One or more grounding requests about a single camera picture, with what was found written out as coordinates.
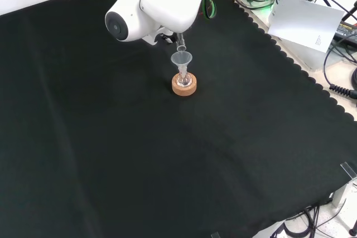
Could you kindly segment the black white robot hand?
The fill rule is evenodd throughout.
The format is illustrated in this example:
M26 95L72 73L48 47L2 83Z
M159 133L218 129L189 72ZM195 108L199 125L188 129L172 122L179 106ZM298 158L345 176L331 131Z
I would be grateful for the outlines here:
M155 45L159 40L167 45L175 44L177 47L185 47L185 39L183 33L172 32L171 30L160 27L158 30L144 36L142 40L150 45Z

